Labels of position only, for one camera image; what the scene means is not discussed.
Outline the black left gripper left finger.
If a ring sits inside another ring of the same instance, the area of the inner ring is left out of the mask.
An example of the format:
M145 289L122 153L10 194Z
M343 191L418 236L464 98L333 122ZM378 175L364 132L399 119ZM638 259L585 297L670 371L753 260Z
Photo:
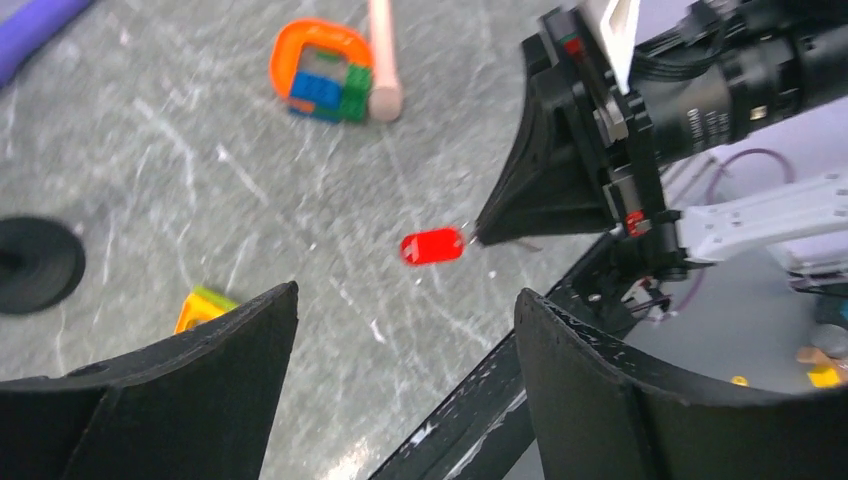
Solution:
M5 479L256 479L298 326L295 282L143 349L1 385Z

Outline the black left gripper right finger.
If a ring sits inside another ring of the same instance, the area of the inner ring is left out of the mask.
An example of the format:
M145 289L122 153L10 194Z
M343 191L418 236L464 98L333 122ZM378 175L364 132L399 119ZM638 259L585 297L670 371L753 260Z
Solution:
M843 479L847 392L788 395L638 350L525 289L515 338L548 479Z

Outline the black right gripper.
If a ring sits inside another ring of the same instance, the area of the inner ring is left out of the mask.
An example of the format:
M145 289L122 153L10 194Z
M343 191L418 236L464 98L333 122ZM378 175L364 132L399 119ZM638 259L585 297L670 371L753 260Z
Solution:
M491 246L615 228L651 265L710 264L759 246L843 231L847 179L827 176L676 211L659 171L847 94L847 9L746 1L691 5L636 44L622 94L578 7L521 42L523 111L474 226Z

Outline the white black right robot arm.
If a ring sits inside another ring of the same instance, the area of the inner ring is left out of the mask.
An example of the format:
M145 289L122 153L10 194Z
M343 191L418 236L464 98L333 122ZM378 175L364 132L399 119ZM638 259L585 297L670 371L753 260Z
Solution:
M555 8L524 40L522 119L477 241L613 230L634 263L683 269L844 230L841 172L676 210L660 171L845 97L846 3L697 1L643 43L638 9Z

